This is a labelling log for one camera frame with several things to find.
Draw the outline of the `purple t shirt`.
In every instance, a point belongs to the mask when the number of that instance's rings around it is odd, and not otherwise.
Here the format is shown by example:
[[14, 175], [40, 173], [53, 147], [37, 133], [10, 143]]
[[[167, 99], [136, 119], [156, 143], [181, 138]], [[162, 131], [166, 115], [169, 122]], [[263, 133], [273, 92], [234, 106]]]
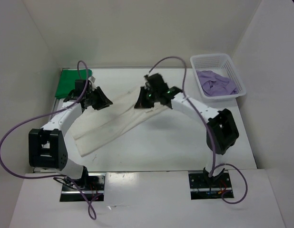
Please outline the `purple t shirt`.
[[196, 71], [204, 94], [208, 97], [236, 95], [238, 88], [232, 79], [223, 77], [213, 71]]

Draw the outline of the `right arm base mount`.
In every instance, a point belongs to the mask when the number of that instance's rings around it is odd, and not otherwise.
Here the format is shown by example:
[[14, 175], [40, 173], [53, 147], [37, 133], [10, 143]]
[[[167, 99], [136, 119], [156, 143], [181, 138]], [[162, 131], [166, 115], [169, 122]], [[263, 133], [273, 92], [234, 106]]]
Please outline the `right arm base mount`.
[[191, 200], [220, 199], [222, 194], [224, 198], [234, 198], [228, 171], [224, 171], [222, 176], [212, 183], [212, 187], [205, 180], [202, 171], [189, 172], [188, 178]]

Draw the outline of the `green t shirt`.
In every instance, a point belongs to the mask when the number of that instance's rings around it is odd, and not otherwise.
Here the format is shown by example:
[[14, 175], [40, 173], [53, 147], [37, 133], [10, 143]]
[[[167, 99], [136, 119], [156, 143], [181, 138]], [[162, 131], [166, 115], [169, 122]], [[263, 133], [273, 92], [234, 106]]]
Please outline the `green t shirt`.
[[[81, 79], [84, 80], [83, 86], [85, 85], [86, 82], [86, 70], [82, 69], [79, 71]], [[88, 76], [92, 76], [92, 71], [88, 69]], [[55, 97], [57, 99], [63, 99], [66, 98], [69, 93], [75, 89], [75, 81], [77, 79], [80, 79], [78, 76], [77, 70], [63, 70], [60, 76], [59, 84], [56, 90]], [[83, 88], [79, 89], [78, 95], [75, 95], [75, 100], [80, 96], [82, 93]]]

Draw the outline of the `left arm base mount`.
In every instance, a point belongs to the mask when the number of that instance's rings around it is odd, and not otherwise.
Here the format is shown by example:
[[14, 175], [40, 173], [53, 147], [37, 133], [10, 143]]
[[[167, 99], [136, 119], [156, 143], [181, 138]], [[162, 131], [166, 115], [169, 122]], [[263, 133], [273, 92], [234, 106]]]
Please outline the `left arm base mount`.
[[[104, 201], [104, 188], [105, 188], [105, 173], [89, 173], [89, 183], [85, 187], [80, 187], [87, 200], [91, 201]], [[81, 202], [85, 201], [81, 196], [76, 186], [67, 180], [57, 178], [57, 182], [62, 184], [60, 202]]]

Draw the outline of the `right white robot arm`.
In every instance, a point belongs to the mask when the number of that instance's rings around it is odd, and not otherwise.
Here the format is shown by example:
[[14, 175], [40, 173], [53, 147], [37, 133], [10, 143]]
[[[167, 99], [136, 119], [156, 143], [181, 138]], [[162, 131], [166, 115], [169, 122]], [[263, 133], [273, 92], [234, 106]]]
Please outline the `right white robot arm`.
[[183, 91], [174, 86], [159, 93], [147, 86], [140, 88], [135, 109], [149, 109], [155, 103], [179, 111], [200, 122], [206, 128], [206, 143], [211, 150], [209, 164], [203, 169], [204, 183], [213, 187], [220, 182], [224, 167], [220, 164], [224, 154], [232, 147], [239, 137], [235, 120], [230, 110], [218, 110], [184, 95]]

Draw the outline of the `white t shirt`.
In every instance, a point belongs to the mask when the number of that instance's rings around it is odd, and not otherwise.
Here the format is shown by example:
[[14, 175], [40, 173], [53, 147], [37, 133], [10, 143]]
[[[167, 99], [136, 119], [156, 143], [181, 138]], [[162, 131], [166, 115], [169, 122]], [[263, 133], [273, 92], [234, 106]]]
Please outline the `white t shirt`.
[[153, 108], [135, 109], [140, 92], [136, 86], [113, 100], [113, 105], [99, 111], [86, 109], [69, 129], [81, 157], [122, 136], [132, 128], [162, 111], [166, 106], [156, 103]]

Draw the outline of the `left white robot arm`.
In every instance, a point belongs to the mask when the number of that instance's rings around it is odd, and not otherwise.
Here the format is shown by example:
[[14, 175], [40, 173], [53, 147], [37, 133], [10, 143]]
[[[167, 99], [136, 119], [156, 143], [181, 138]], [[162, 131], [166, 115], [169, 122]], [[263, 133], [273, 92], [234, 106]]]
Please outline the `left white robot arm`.
[[64, 175], [63, 183], [79, 190], [89, 186], [90, 177], [85, 166], [79, 165], [68, 158], [68, 150], [64, 137], [83, 112], [92, 107], [101, 110], [113, 104], [101, 88], [88, 88], [80, 101], [76, 102], [79, 90], [72, 90], [63, 100], [59, 113], [42, 128], [32, 129], [29, 132], [29, 164], [34, 168], [43, 168], [56, 171]]

